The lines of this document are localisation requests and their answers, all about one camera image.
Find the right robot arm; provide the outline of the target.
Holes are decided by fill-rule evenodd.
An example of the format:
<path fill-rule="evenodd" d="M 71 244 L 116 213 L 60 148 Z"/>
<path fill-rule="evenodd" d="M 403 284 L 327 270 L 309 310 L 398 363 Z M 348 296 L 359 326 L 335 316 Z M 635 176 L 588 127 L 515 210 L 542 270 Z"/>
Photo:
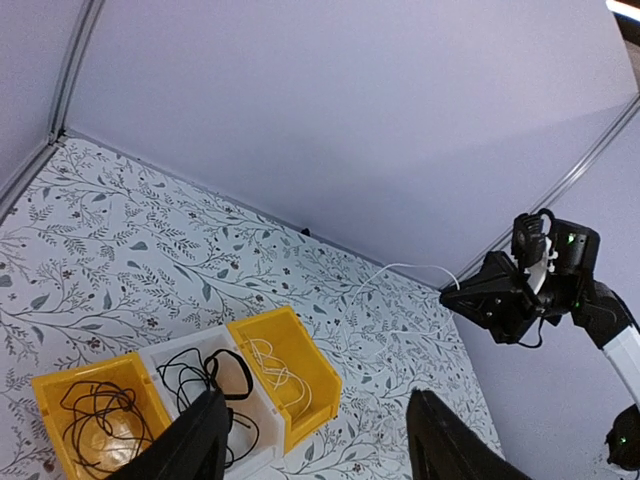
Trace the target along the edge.
<path fill-rule="evenodd" d="M 533 325 L 570 315 L 639 397 L 639 325 L 621 297 L 595 280 L 599 234 L 548 209 L 513 223 L 511 251 L 488 252 L 480 270 L 445 288 L 442 306 L 488 331 L 497 344 L 521 344 Z"/>

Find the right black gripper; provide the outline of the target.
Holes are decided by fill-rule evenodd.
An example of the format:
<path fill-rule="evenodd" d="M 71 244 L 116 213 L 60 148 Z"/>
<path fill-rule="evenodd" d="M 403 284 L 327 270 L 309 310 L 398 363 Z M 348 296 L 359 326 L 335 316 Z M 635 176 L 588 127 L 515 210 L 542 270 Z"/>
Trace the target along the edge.
<path fill-rule="evenodd" d="M 497 344 L 522 340 L 538 316 L 528 275 L 502 251 L 486 254 L 480 270 L 441 292 L 440 303 L 490 333 Z"/>

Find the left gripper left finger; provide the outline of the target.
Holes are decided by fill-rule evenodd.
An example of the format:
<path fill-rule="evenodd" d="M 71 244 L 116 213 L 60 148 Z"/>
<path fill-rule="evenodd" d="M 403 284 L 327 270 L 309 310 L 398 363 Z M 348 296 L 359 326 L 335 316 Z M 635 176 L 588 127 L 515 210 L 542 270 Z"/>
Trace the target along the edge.
<path fill-rule="evenodd" d="M 222 479 L 230 416 L 219 390 L 202 392 L 171 425 L 111 479 Z"/>

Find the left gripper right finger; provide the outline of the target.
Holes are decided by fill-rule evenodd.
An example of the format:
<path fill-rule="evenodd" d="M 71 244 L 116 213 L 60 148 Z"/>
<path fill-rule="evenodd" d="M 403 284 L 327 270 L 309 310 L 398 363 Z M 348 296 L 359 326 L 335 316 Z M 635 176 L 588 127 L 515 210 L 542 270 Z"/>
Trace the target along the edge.
<path fill-rule="evenodd" d="M 431 390 L 413 390 L 407 407 L 412 477 L 434 480 L 524 480 Z"/>

